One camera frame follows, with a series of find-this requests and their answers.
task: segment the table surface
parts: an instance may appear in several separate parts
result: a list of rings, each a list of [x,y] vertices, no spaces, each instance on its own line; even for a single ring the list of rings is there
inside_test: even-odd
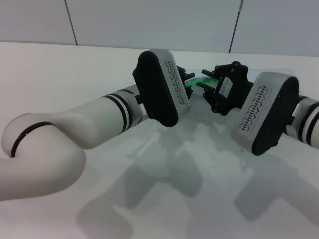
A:
[[[141,52],[0,43],[0,131],[23,113],[64,110],[133,84]],[[319,99],[319,58],[173,54],[187,69],[234,60],[288,69],[302,94]],[[319,152],[283,136],[255,157],[230,137],[237,110],[223,117],[200,95],[190,101],[174,128],[149,119],[87,151],[83,175],[67,190],[0,202],[0,238],[317,239]]]

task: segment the white table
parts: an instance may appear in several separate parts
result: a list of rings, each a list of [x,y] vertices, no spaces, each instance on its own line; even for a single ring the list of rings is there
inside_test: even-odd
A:
[[[134,83],[138,49],[0,43],[0,131]],[[319,99],[319,58],[173,52],[178,65],[291,69]],[[0,202],[1,239],[317,239],[319,151],[282,137],[261,157],[230,137],[200,96],[167,129],[153,120],[87,152],[81,178],[41,198]],[[1,151],[0,157],[7,157]]]

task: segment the green object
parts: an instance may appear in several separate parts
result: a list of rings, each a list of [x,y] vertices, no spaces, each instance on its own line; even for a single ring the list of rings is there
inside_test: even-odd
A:
[[[203,82],[203,83],[218,83],[219,80],[215,79],[215,78],[211,78],[211,77],[201,77],[201,78],[194,78],[193,80],[190,80],[189,82],[185,83],[186,87],[190,87],[193,85],[196,85],[198,82]]]

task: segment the ventilation slot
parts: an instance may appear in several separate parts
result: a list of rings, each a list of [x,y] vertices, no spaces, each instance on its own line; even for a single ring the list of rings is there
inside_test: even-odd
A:
[[[178,80],[174,64],[172,61],[166,61],[166,67],[168,68],[168,73],[170,74],[170,78],[173,81],[173,85],[175,87],[176,95],[179,98],[179,103],[185,105],[186,99],[185,94],[183,92],[183,86],[181,85],[180,81]]]
[[[254,98],[239,125],[239,128],[242,131],[249,132],[253,128],[261,107],[266,103],[269,93],[270,89],[267,86],[260,86],[257,88]]]

